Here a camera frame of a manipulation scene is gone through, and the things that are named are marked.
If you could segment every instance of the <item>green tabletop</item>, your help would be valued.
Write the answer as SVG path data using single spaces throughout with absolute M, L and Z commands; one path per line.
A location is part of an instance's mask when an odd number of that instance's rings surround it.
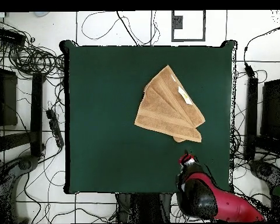
M 230 190 L 234 41 L 221 47 L 61 44 L 67 51 L 65 67 L 69 66 L 65 77 L 69 193 L 173 193 L 185 149 L 210 168 L 221 189 Z M 177 143 L 172 136 L 134 125 L 145 85 L 166 65 L 205 117 L 197 128 L 201 143 Z

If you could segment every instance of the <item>floor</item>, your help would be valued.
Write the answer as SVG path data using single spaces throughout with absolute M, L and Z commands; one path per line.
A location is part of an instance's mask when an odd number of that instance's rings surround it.
M 108 32 L 113 23 L 118 19 L 116 13 L 106 12 L 92 15 L 96 12 L 50 12 L 44 17 L 36 17 L 33 12 L 24 13 L 9 13 L 4 21 L 20 30 L 28 32 L 35 38 L 34 45 L 47 47 L 61 54 L 59 42 L 61 40 L 73 40 L 80 46 L 83 45 L 134 45 L 133 40 L 124 29 L 123 24 L 118 21 L 114 27 Z M 156 11 L 136 11 L 136 12 L 120 12 L 121 16 L 125 16 L 129 20 L 129 25 L 136 35 L 138 42 L 146 43 L 151 38 L 151 17 L 155 20 L 159 33 L 152 39 L 154 46 L 177 46 L 177 45 L 206 45 L 220 46 L 225 40 L 237 41 L 236 53 L 236 68 L 238 72 L 244 72 L 243 55 L 244 47 L 247 42 L 253 37 L 263 34 L 275 27 L 280 26 L 280 12 L 271 10 L 207 10 L 206 11 L 206 40 L 205 42 L 171 42 L 171 11 L 160 10 Z M 271 33 L 267 36 L 260 37 L 252 41 L 246 52 L 246 61 L 253 67 L 254 70 L 265 70 L 267 72 L 267 81 L 280 78 L 280 30 Z M 244 74 L 236 81 L 236 109 L 235 113 L 239 113 L 246 108 L 246 82 L 247 76 Z M 265 72 L 259 71 L 258 77 L 260 82 L 265 80 Z M 259 84 L 259 102 L 262 98 L 262 86 Z M 19 79 L 18 81 L 17 98 L 26 98 L 31 102 L 31 96 L 25 94 L 31 92 L 31 83 L 26 80 Z M 44 83 L 43 102 L 44 108 L 47 108 L 47 103 L 54 102 L 56 99 L 54 87 L 49 83 Z M 30 104 L 25 100 L 17 102 L 17 111 L 23 118 L 24 124 L 29 130 L 30 128 Z M 64 113 L 62 109 L 58 109 L 59 122 L 64 121 Z M 261 104 L 258 105 L 258 123 L 261 119 Z M 46 115 L 43 117 L 43 141 L 45 142 L 52 136 Z M 236 117 L 236 128 L 240 134 L 244 134 L 243 115 L 239 114 Z M 18 123 L 15 127 L 5 127 L 5 135 L 23 131 L 23 127 Z M 60 129 L 64 131 L 64 123 L 60 124 Z M 1 154 L 1 159 L 6 162 L 19 156 L 19 153 L 28 149 L 29 145 L 23 145 L 15 149 L 6 151 Z M 49 157 L 57 152 L 58 148 L 53 138 L 47 142 L 46 157 Z M 47 177 L 55 185 L 50 185 L 49 180 L 43 173 L 44 168 Z M 50 207 L 50 220 L 56 214 L 72 212 L 66 215 L 56 216 L 52 223 L 91 223 L 97 218 L 87 215 L 84 211 L 76 208 L 84 209 L 91 214 L 108 218 L 113 214 L 116 208 L 116 199 L 113 194 L 98 194 L 98 193 L 80 193 L 77 195 L 66 195 L 63 192 L 62 185 L 65 181 L 65 151 L 63 150 L 54 159 L 50 159 L 44 164 L 40 164 L 38 168 L 30 174 L 27 193 L 41 203 L 41 211 L 35 219 L 34 223 L 48 223 L 45 215 L 45 208 Z M 264 193 L 268 195 L 267 186 L 245 167 L 239 167 L 234 171 L 234 184 L 242 190 L 246 195 L 254 193 Z M 39 206 L 26 197 L 23 192 L 23 187 L 27 181 L 27 176 L 23 176 L 17 187 L 17 211 L 21 217 L 29 217 L 30 222 L 39 211 Z M 269 205 L 270 201 L 263 196 L 257 196 L 258 200 Z

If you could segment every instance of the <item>folded towel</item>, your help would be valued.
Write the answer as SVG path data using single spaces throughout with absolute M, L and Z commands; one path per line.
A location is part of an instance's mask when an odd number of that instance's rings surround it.
M 177 142 L 201 142 L 196 127 L 204 122 L 176 75 L 166 66 L 146 85 L 135 125 L 171 135 Z

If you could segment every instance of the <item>white tag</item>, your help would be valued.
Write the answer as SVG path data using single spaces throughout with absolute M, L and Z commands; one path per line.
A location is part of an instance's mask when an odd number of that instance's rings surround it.
M 192 105 L 192 102 L 191 102 L 190 98 L 188 97 L 187 93 L 180 86 L 178 87 L 178 92 L 181 94 L 181 96 L 184 98 L 184 101 L 187 104 Z
M 172 79 L 176 82 L 175 78 L 173 77 L 173 75 L 171 75 Z

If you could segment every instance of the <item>black border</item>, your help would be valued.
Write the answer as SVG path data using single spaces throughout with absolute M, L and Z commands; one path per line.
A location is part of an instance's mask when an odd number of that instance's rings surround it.
M 236 50 L 237 50 L 237 41 L 235 40 L 225 40 L 219 47 L 213 47 L 208 45 L 179 45 L 179 47 L 212 47 L 212 48 L 223 48 L 228 42 L 234 42 L 233 49 L 232 49 L 232 59 L 231 59 L 231 72 L 232 72 L 232 99 L 231 99 L 231 107 L 232 107 L 232 121 L 230 123 L 230 134 L 233 135 L 235 133 L 235 100 L 236 100 Z M 71 173 L 71 156 L 70 156 L 70 140 L 69 140 L 69 130 L 70 130 L 70 99 L 69 99 L 69 48 L 66 43 L 71 44 L 73 47 L 76 46 L 74 41 L 71 40 L 62 40 L 59 43 L 59 48 L 64 54 L 64 95 L 65 95 L 65 185 L 64 185 L 64 193 L 66 194 L 75 194 L 79 192 L 70 192 L 70 173 Z M 82 45 L 80 47 L 99 47 L 100 45 Z M 125 47 L 130 47 L 134 45 L 122 45 Z M 170 45 L 158 45 L 158 47 L 172 47 Z M 229 176 L 229 186 L 230 191 L 234 192 L 233 188 L 233 180 L 232 174 L 234 170 L 234 157 L 230 156 L 230 167 L 229 169 L 232 170 Z M 97 193 L 96 191 L 81 191 L 82 193 Z

